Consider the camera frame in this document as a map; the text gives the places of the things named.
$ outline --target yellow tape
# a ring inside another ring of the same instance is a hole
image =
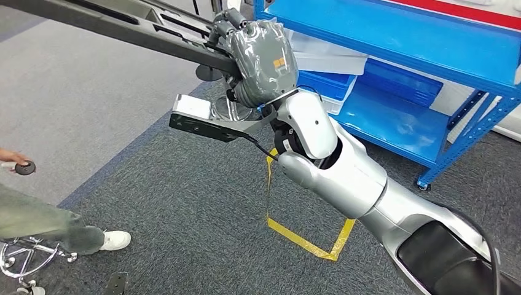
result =
[[[276,149],[272,149],[270,152],[271,155],[277,155]],[[270,189],[272,186],[272,163],[273,159],[271,157],[266,157],[266,162],[268,164],[268,201],[270,197]],[[332,261],[336,261],[339,258],[340,252],[342,251],[345,243],[347,242],[347,238],[349,237],[349,234],[351,233],[351,230],[353,229],[353,226],[355,225],[354,219],[346,219],[345,224],[343,225],[342,230],[340,231],[339,237],[337,238],[337,241],[333,245],[333,248],[331,249],[331,252],[328,253],[321,248],[318,248],[314,244],[308,242],[306,239],[302,238],[300,235],[295,234],[291,230],[285,228],[282,224],[276,222],[272,218],[270,218],[269,211],[267,209],[266,212],[266,219],[267,224],[269,228],[273,229],[274,231],[278,232],[279,234],[283,235],[284,237],[288,238],[293,243],[301,246],[306,251],[309,251],[310,253],[314,254],[317,257],[328,259]]]

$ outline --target black cable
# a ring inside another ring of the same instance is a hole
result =
[[[483,239],[485,240],[485,243],[487,243],[488,251],[490,253],[490,267],[492,268],[492,275],[493,275],[492,284],[493,284],[494,295],[500,295],[501,294],[501,283],[499,282],[499,276],[500,276],[499,263],[498,263],[499,259],[498,259],[498,253],[496,253],[496,248],[494,247],[494,244],[492,242],[492,238],[483,230],[483,228],[481,228],[479,226],[478,223],[476,223],[468,215],[461,212],[460,210],[454,209],[450,206],[441,204],[439,202],[435,202],[435,201],[431,201],[431,202],[440,207],[444,207],[444,208],[448,209],[449,211],[451,211],[452,213],[459,215],[460,217],[465,219],[483,237]]]
[[[313,88],[313,87],[311,87],[311,86],[309,86],[309,85],[297,85],[297,88],[299,88],[299,87],[305,87],[305,88],[309,88],[309,89],[311,89],[313,92],[315,92],[316,94],[318,94],[318,98],[320,98],[320,101],[323,101],[323,100],[322,100],[322,95],[320,95],[320,93],[318,93],[318,91],[316,91],[315,88]]]
[[[246,140],[248,140],[248,141],[252,142],[253,144],[255,144],[255,146],[258,149],[260,149],[264,154],[266,154],[268,157],[271,157],[273,160],[278,161],[278,156],[277,155],[272,155],[272,154],[270,154],[270,152],[266,151],[266,149],[264,149],[255,138],[253,138],[253,137],[251,137],[249,135],[245,136],[245,138],[246,138]]]

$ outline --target black metal bracket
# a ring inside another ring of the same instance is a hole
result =
[[[104,295],[125,295],[128,285],[128,273],[117,272],[112,274]]]

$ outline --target shoe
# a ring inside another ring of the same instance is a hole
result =
[[[32,287],[31,290],[32,292],[29,292],[29,290],[27,290],[26,288],[18,288],[17,292],[30,295],[45,295],[45,289],[42,287]]]
[[[121,250],[130,244],[130,234],[121,230],[113,232],[105,232],[105,243],[101,246],[100,251],[116,251]]]

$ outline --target gray carpet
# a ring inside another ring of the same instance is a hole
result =
[[[209,1],[199,9],[212,14]],[[192,91],[196,67],[0,6],[0,146],[38,165],[30,182],[9,173],[0,182],[59,204],[170,109],[172,95]]]
[[[212,99],[220,87],[194,95]],[[130,273],[129,294],[411,294],[374,238],[356,224],[337,262],[325,261],[265,225],[265,160],[251,143],[225,144],[170,129],[164,117],[62,205],[132,244],[37,275],[48,294],[103,294],[114,272]],[[270,147],[271,131],[256,134]],[[368,144],[401,184],[422,167]],[[421,195],[467,212],[492,233],[502,269],[521,277],[521,146],[491,133]],[[343,218],[276,172],[272,217],[330,250]],[[0,278],[13,289],[14,282]]]

